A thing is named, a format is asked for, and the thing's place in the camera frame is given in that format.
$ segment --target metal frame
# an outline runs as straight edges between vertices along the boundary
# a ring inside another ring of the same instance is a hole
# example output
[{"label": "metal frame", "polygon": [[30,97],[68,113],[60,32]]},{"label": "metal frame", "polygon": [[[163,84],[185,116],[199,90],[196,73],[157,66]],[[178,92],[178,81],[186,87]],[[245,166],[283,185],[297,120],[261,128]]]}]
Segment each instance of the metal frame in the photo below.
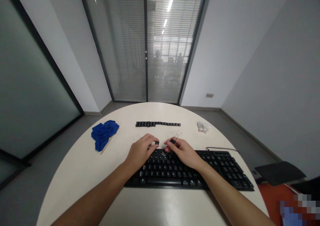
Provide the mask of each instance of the metal frame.
[{"label": "metal frame", "polygon": [[146,53],[146,102],[148,102],[148,1],[144,0],[144,45]]},{"label": "metal frame", "polygon": [[11,182],[16,176],[18,176],[24,169],[27,167],[30,167],[31,164],[27,162],[30,160],[33,156],[35,156],[37,153],[39,153],[44,147],[46,147],[50,142],[52,142],[56,137],[58,137],[62,132],[64,132],[68,127],[70,127],[74,122],[76,122],[79,118],[81,118],[84,115],[84,112],[77,101],[76,97],[74,96],[71,88],[69,87],[67,81],[65,80],[63,74],[61,73],[60,69],[58,68],[57,64],[55,63],[53,57],[51,56],[48,48],[44,44],[41,36],[39,35],[38,31],[36,30],[35,26],[33,25],[30,17],[28,16],[27,12],[25,11],[23,5],[21,4],[20,0],[10,0],[13,4],[13,6],[16,8],[18,14],[21,16],[22,20],[24,21],[27,29],[31,33],[32,37],[34,38],[35,42],[39,46],[41,52],[44,54],[45,58],[47,59],[48,63],[52,67],[54,73],[64,86],[65,90],[67,91],[68,95],[70,96],[71,100],[77,107],[77,109],[80,112],[80,115],[77,116],[75,119],[73,119],[71,122],[69,122],[66,126],[64,126],[62,129],[60,129],[58,132],[56,132],[54,135],[52,135],[49,139],[47,139],[44,143],[42,143],[40,146],[36,147],[33,151],[31,151],[28,155],[26,155],[23,159],[20,159],[10,153],[5,152],[4,150],[0,149],[0,156],[3,156],[3,158],[15,165],[22,166],[19,170],[14,172],[11,176],[9,176],[7,179],[5,179],[2,183],[0,183],[0,190],[5,187],[9,182]]},{"label": "metal frame", "polygon": [[89,22],[89,26],[90,26],[90,30],[91,30],[91,33],[92,33],[92,37],[93,37],[94,43],[95,43],[96,48],[97,48],[98,56],[99,56],[100,63],[101,63],[101,66],[102,66],[102,70],[103,70],[103,73],[104,73],[104,76],[105,76],[105,79],[106,79],[106,82],[107,82],[107,85],[108,85],[110,96],[111,96],[112,101],[114,101],[114,96],[113,96],[113,92],[112,92],[112,89],[111,89],[111,84],[110,84],[110,80],[109,80],[109,77],[108,77],[108,73],[107,73],[107,70],[106,70],[106,65],[104,63],[104,59],[103,59],[103,56],[102,56],[102,51],[101,51],[101,48],[100,48],[100,45],[99,45],[99,41],[98,41],[96,30],[95,30],[94,25],[93,25],[93,20],[92,20],[91,14],[90,14],[89,5],[88,5],[87,0],[82,0],[82,4],[83,4],[84,11],[86,12],[86,16],[87,16],[87,19],[88,19],[88,22]]},{"label": "metal frame", "polygon": [[200,11],[199,11],[199,14],[198,14],[198,17],[197,17],[196,27],[194,28],[194,33],[193,33],[193,39],[192,39],[192,44],[191,44],[191,48],[190,48],[190,53],[189,53],[188,61],[187,61],[186,68],[185,68],[185,71],[184,71],[184,76],[183,76],[181,89],[180,89],[180,94],[179,94],[179,98],[178,98],[178,104],[179,105],[180,105],[180,100],[181,100],[181,96],[182,96],[182,92],[183,92],[183,87],[184,87],[184,84],[186,82],[186,77],[187,77],[187,73],[188,73],[188,69],[189,69],[189,65],[190,65],[190,61],[191,61],[191,56],[192,56],[193,49],[194,49],[194,46],[195,46],[195,43],[196,43],[196,36],[198,34],[198,30],[199,30],[199,27],[200,27],[200,22],[201,22],[202,13],[203,13],[203,10],[204,10],[204,7],[205,7],[205,2],[206,2],[206,0],[202,0],[201,1],[201,7],[200,7]]}]

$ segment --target gray floor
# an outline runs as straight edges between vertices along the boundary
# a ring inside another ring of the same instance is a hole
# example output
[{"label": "gray floor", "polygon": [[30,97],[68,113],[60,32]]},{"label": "gray floor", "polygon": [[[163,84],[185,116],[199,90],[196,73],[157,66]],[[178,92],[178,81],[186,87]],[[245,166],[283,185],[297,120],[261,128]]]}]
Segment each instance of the gray floor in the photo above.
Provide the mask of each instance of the gray floor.
[{"label": "gray floor", "polygon": [[[35,225],[51,179],[75,141],[101,117],[127,105],[130,104],[113,103],[102,116],[83,116],[34,157],[32,166],[0,191],[0,225]],[[192,112],[208,120],[223,133],[239,150],[250,170],[275,162],[220,112]]]}]

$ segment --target black keyboard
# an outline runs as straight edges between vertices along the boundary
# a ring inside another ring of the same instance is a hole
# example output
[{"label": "black keyboard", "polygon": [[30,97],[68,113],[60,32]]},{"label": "black keyboard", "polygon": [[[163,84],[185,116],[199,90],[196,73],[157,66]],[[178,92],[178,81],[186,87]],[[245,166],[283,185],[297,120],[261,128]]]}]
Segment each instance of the black keyboard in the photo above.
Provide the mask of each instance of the black keyboard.
[{"label": "black keyboard", "polygon": [[[196,150],[197,154],[237,190],[254,191],[235,159],[226,151]],[[209,189],[201,175],[184,165],[174,152],[156,149],[124,185],[139,188]]]}]

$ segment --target oval table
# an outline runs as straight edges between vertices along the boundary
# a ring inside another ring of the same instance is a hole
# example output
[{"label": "oval table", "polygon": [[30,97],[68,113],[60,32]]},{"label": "oval table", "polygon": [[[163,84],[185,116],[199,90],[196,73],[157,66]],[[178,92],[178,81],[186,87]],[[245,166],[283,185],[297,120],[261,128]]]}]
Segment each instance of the oval table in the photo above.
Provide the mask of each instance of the oval table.
[{"label": "oval table", "polygon": [[[110,119],[115,120],[120,127],[103,154],[100,154],[95,151],[91,128]],[[181,123],[181,126],[135,127],[137,121]],[[37,225],[53,223],[75,201],[122,163],[131,144],[146,133],[153,134],[160,140],[159,148],[165,148],[164,141],[175,136],[180,130],[180,138],[185,139],[194,149],[205,150],[207,146],[234,149],[213,125],[207,134],[198,132],[198,121],[210,124],[187,109],[165,103],[134,104],[106,115],[84,132],[66,154],[50,183]],[[240,154],[233,150],[223,151],[230,152],[254,185],[254,192],[241,193],[268,215],[258,186]],[[123,188],[100,225],[218,226],[230,223],[209,191]]]}]

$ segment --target blue rag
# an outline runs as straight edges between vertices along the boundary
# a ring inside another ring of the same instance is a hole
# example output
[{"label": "blue rag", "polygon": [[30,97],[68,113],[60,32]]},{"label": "blue rag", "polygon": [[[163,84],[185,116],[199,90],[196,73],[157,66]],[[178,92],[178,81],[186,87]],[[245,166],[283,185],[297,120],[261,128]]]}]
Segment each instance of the blue rag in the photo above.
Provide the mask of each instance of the blue rag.
[{"label": "blue rag", "polygon": [[91,137],[96,141],[95,145],[97,151],[100,152],[103,150],[109,141],[109,137],[114,135],[118,128],[119,125],[113,120],[108,120],[104,124],[100,123],[92,128]]}]

